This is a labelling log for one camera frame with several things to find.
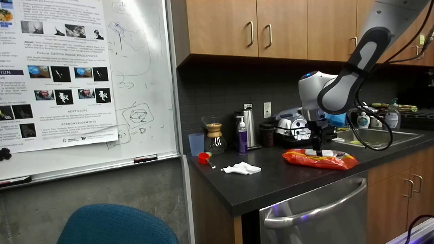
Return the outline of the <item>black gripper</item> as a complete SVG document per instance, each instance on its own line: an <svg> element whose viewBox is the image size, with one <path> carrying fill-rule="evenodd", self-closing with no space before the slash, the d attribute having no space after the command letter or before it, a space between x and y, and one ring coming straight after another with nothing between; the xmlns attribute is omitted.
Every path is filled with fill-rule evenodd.
<svg viewBox="0 0 434 244"><path fill-rule="evenodd" d="M307 128L314 147L319 147L322 142L329 142L333 136L333 125L326 119L309 120Z"/></svg>

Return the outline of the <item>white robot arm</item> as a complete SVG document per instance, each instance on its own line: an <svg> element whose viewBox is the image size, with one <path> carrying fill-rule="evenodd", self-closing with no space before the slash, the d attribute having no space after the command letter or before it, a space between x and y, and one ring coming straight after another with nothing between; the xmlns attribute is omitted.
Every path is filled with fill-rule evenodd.
<svg viewBox="0 0 434 244"><path fill-rule="evenodd" d="M361 83L374 70L376 60L418 17L421 10L432 5L432 0L375 0L359 40L344 66L329 74L319 70L304 73L298 79L298 93L302 111L310 130L313 147L318 149L325 140L323 128L328 121L323 115L342 115L355 138L366 147L385 150L393 142L389 124L382 121L378 139L368 138L370 128L357 127L353 115L364 112L378 117L359 100Z"/></svg>

